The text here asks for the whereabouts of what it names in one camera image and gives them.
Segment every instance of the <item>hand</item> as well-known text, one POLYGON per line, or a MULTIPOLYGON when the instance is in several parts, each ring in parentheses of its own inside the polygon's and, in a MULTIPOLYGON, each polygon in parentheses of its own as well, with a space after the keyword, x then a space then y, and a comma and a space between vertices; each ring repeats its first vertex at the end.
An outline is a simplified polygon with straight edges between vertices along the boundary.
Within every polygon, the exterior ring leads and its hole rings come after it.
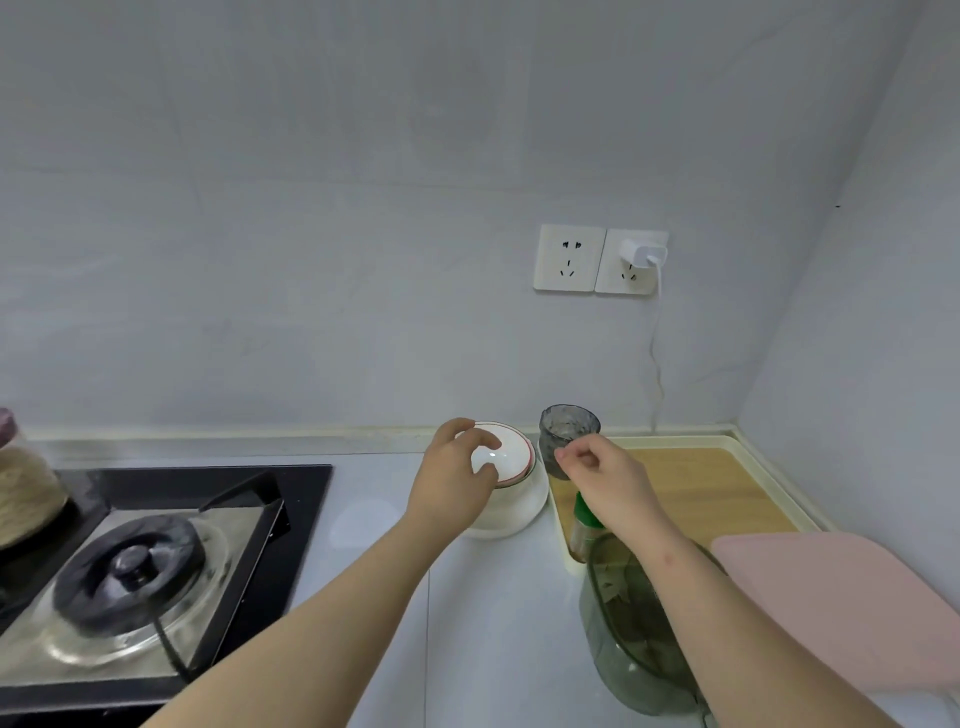
POLYGON ((587 435, 554 454, 593 515, 621 541, 639 528, 671 523, 643 464, 606 437, 587 435))
POLYGON ((423 454, 407 501, 407 517, 447 543, 476 521, 496 487, 493 463, 474 473, 470 456, 481 445, 498 449, 500 441, 475 424, 460 417, 440 425, 423 454))

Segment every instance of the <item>white cable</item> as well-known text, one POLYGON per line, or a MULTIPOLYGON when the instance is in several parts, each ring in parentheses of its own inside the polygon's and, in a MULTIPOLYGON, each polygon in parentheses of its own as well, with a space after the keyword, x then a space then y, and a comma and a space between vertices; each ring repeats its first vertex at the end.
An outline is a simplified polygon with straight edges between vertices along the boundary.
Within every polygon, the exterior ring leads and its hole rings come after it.
POLYGON ((654 267, 657 268, 657 312, 654 314, 654 327, 650 331, 650 360, 654 363, 654 373, 657 377, 657 401, 654 403, 654 411, 650 416, 650 432, 657 434, 657 419, 660 417, 660 408, 666 393, 663 391, 663 383, 660 381, 660 363, 657 361, 657 355, 654 353, 654 344, 657 341, 657 327, 660 325, 660 312, 663 310, 663 271, 661 269, 662 261, 652 256, 648 257, 654 267))

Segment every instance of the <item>glass cup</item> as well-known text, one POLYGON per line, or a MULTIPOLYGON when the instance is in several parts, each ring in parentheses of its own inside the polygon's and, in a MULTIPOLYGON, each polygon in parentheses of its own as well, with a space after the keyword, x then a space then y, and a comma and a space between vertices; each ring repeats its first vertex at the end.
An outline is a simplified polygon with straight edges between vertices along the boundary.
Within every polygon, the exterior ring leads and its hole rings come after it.
POLYGON ((546 471, 560 480, 569 480, 557 465, 554 450, 599 431, 600 421, 588 409, 575 404, 553 404, 544 409, 540 414, 540 454, 546 471))

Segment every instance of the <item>power socket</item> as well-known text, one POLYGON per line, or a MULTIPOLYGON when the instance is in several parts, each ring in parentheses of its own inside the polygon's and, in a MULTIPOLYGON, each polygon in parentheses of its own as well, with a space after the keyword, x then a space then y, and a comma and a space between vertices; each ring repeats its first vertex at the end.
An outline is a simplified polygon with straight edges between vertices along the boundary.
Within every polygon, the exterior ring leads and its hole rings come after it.
POLYGON ((541 225, 534 288, 539 291, 593 290, 604 249, 603 228, 541 225))
POLYGON ((666 246, 670 233, 666 231, 608 230, 597 272, 597 293, 616 293, 623 296, 650 296, 657 292, 657 269, 637 268, 620 256, 624 240, 635 240, 640 245, 666 246))

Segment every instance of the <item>white wall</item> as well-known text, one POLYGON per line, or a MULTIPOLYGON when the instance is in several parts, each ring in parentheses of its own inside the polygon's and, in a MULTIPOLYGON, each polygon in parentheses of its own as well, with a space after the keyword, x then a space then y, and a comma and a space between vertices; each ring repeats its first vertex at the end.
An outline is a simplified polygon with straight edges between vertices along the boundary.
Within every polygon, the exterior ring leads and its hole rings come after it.
POLYGON ((741 424, 960 607, 960 4, 924 13, 741 424))
POLYGON ((532 288, 567 222, 671 230, 661 422, 728 421, 919 9, 7 3, 0 400, 80 430, 646 425, 652 304, 532 288))

